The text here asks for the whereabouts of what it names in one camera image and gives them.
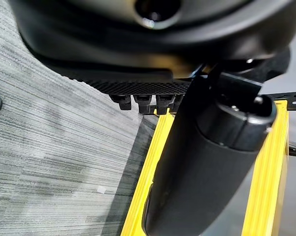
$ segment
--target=yellow frame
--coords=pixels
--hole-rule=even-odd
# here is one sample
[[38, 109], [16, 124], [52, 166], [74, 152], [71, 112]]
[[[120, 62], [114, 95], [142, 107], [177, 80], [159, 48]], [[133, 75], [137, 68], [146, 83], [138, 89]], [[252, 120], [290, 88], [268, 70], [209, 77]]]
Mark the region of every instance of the yellow frame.
[[[242, 236], [278, 235], [287, 175], [289, 114], [287, 101], [276, 105], [277, 119], [255, 163]], [[144, 204], [173, 121], [171, 114], [159, 118], [121, 236], [146, 236], [141, 228]]]

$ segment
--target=floor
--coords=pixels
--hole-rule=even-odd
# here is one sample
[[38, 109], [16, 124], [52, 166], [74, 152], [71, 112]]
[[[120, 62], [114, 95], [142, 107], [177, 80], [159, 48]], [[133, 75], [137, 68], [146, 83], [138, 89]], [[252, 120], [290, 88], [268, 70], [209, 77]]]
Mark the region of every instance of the floor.
[[0, 236], [116, 236], [156, 117], [35, 60], [0, 0]]

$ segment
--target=black textured plastic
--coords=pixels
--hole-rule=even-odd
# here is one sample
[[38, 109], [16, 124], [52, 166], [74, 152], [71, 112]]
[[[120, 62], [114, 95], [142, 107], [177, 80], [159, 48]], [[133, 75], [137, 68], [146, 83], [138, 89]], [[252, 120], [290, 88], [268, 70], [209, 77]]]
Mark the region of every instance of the black textured plastic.
[[161, 95], [185, 94], [190, 83], [101, 83], [93, 82], [91, 86], [102, 93], [122, 95]]

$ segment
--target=striped carpet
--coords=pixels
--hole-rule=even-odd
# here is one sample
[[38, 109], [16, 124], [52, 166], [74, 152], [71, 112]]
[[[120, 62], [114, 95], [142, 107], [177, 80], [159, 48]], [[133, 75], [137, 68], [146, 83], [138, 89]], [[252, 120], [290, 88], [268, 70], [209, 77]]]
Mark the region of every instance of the striped carpet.
[[44, 67], [0, 0], [0, 236], [116, 236], [157, 122]]

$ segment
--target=small white debris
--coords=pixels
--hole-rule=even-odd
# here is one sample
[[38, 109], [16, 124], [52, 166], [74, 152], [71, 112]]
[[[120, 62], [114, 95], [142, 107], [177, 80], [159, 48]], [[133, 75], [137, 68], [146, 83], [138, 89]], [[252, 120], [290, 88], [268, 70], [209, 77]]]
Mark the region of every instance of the small white debris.
[[99, 186], [98, 189], [97, 189], [97, 192], [98, 192], [98, 193], [105, 194], [105, 191], [106, 191], [106, 190], [107, 190], [107, 189], [104, 188], [103, 186]]

